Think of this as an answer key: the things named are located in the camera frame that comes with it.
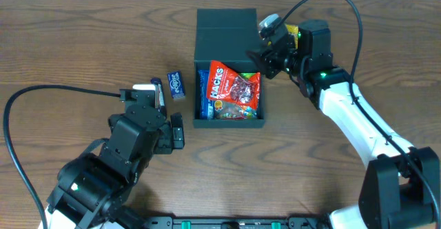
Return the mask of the red Hacks candy bag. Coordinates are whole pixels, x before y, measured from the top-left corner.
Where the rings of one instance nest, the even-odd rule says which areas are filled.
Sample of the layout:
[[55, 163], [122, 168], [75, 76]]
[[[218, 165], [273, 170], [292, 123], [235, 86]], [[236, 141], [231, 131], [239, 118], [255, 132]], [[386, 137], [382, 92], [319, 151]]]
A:
[[212, 101], [226, 101], [253, 110], [258, 108], [261, 74], [256, 72], [248, 79], [220, 61], [211, 61], [205, 96]]

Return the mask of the long blue snack bar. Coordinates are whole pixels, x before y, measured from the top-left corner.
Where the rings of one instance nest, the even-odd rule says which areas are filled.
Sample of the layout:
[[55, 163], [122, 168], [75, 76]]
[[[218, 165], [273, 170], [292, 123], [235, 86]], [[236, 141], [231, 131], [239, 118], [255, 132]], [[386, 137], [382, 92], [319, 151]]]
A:
[[208, 70], [199, 70], [200, 78], [200, 98], [201, 98], [201, 108], [200, 108], [200, 119], [210, 120], [214, 119], [214, 102], [207, 98], [207, 83], [209, 77]]

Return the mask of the Haribo gummy worms bag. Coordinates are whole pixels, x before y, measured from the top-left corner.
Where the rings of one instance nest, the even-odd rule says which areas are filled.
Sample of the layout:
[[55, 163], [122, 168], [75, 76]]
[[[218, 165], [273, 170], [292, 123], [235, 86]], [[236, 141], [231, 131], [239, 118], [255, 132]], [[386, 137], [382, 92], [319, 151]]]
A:
[[232, 101], [215, 100], [215, 119], [256, 119], [257, 111], [251, 104], [258, 104], [260, 74], [239, 73], [233, 80], [229, 89], [229, 97]]

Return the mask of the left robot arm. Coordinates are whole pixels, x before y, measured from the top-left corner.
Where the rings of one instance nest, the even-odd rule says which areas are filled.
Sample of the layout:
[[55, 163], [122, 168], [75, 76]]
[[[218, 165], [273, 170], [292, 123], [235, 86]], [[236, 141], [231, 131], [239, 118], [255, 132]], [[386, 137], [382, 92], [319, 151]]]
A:
[[161, 112], [154, 84], [120, 93], [125, 111], [108, 118], [110, 137], [92, 142], [59, 171], [42, 228], [142, 226], [124, 203], [154, 155], [183, 149], [183, 120], [180, 113], [167, 117]]

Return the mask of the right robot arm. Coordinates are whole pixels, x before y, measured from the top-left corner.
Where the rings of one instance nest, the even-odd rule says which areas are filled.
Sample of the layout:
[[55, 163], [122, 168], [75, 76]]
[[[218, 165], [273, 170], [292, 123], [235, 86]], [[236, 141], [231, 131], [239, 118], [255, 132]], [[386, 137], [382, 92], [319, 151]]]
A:
[[430, 148], [415, 148], [367, 103], [346, 70], [333, 63], [326, 21], [258, 26], [263, 44], [249, 57], [268, 78], [286, 72], [302, 94], [348, 138], [366, 168], [358, 202], [330, 213], [330, 228], [414, 228], [434, 223], [440, 167]]

